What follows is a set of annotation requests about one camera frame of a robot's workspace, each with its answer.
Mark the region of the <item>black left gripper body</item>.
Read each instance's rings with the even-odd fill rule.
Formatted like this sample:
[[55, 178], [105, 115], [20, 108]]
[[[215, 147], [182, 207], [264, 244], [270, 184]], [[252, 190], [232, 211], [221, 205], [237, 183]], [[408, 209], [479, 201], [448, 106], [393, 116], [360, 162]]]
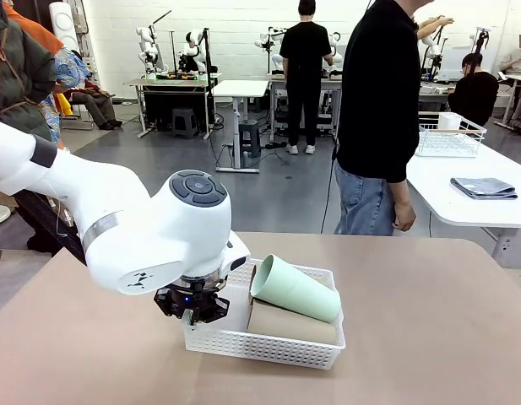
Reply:
[[172, 284], [171, 310], [173, 312], [214, 311], [218, 307], [218, 291], [216, 287], [206, 288], [203, 283], [192, 283], [188, 287]]

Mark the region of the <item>person's left hand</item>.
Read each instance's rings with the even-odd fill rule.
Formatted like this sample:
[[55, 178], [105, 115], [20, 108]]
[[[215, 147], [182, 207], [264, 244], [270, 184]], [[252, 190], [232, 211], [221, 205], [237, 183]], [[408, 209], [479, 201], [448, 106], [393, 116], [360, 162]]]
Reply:
[[394, 204], [395, 220], [393, 227], [401, 232], [410, 230], [416, 220], [415, 210], [410, 202], [396, 202]]

